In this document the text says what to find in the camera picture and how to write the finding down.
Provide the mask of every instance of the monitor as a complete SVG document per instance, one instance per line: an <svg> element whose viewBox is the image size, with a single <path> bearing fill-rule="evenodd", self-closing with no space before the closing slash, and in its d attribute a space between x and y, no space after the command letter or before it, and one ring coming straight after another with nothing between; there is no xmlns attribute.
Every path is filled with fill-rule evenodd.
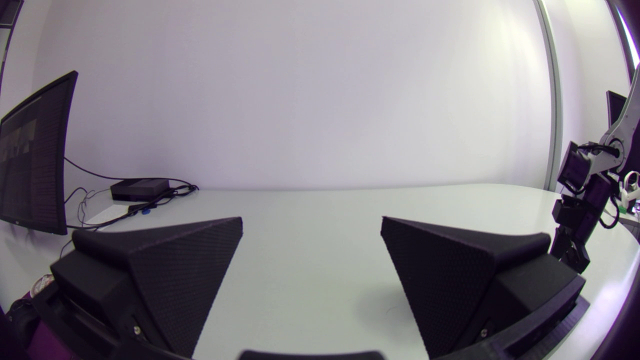
<svg viewBox="0 0 640 360"><path fill-rule="evenodd" d="M76 230L33 305L81 359L190 358L242 233L239 217Z"/></svg>
<svg viewBox="0 0 640 360"><path fill-rule="evenodd" d="M609 110L609 127L618 120L627 98L613 91L607 91L607 109Z"/></svg>
<svg viewBox="0 0 640 360"><path fill-rule="evenodd" d="M0 120L0 220L67 233L63 169L76 79L64 75Z"/></svg>

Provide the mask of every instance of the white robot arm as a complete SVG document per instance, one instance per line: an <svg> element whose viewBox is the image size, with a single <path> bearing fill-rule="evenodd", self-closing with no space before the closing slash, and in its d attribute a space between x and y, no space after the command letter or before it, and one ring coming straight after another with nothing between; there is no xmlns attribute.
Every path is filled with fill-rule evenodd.
<svg viewBox="0 0 640 360"><path fill-rule="evenodd" d="M589 265L584 244L597 223L610 228L618 221L619 214L611 225L600 220L607 201L619 192L617 181L607 171L621 171L629 161L640 161L640 131L636 134L640 121L639 69L618 120L599 143L570 143L559 171L558 182L573 195L563 195L554 206L552 214L559 227L550 253L579 273ZM640 197L640 192L626 194L627 200L633 197Z"/></svg>

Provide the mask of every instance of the white table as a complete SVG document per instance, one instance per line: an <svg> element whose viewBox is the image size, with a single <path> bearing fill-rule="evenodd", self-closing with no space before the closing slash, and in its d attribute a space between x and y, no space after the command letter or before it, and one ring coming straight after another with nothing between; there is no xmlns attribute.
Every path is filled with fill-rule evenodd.
<svg viewBox="0 0 640 360"><path fill-rule="evenodd" d="M551 209L557 198L543 190L494 184L330 192L200 191L108 231L242 216L244 236L195 359L235 359L250 348L307 354L380 350L389 360L424 360L417 325L380 236L381 217L503 234L553 234ZM640 247L622 226L605 230L598 225L587 250L591 264L583 273L587 283L582 296L591 306L552 359L593 355L636 274ZM6 270L4 261L0 269Z"/></svg>

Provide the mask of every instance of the wall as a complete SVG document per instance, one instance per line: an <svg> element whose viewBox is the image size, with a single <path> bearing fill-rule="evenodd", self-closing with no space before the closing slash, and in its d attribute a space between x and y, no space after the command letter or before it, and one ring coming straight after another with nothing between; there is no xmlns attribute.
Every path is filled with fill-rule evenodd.
<svg viewBox="0 0 640 360"><path fill-rule="evenodd" d="M563 156L570 141L598 142L609 127L605 93L627 95L620 37L604 0L545 0L563 97Z"/></svg>
<svg viewBox="0 0 640 360"><path fill-rule="evenodd" d="M60 0L35 65L34 87L80 73L67 156L112 176L544 183L550 95L530 0ZM68 191L88 180L73 174Z"/></svg>
<svg viewBox="0 0 640 360"><path fill-rule="evenodd" d="M51 0L27 0L22 5L6 54L0 90L0 117L37 90L32 87L33 69L50 6Z"/></svg>

